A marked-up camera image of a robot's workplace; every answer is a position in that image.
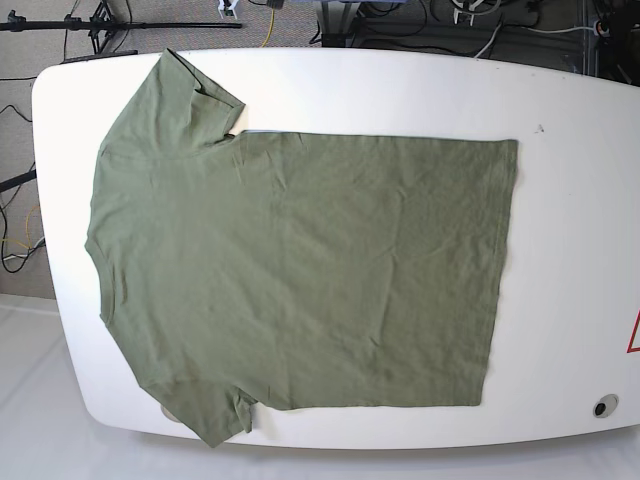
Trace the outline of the olive green T-shirt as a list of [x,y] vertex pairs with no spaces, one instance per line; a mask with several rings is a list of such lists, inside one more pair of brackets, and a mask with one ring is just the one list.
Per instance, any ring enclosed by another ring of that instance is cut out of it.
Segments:
[[85,243],[138,385],[210,446],[252,408],[475,407],[514,140],[232,133],[164,52],[97,154]]

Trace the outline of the red triangle sticker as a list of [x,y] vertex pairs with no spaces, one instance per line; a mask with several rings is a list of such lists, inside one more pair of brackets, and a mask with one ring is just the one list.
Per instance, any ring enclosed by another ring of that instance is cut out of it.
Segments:
[[637,317],[633,326],[633,330],[627,346],[627,353],[635,353],[640,351],[639,323],[640,323],[640,312],[637,314]]

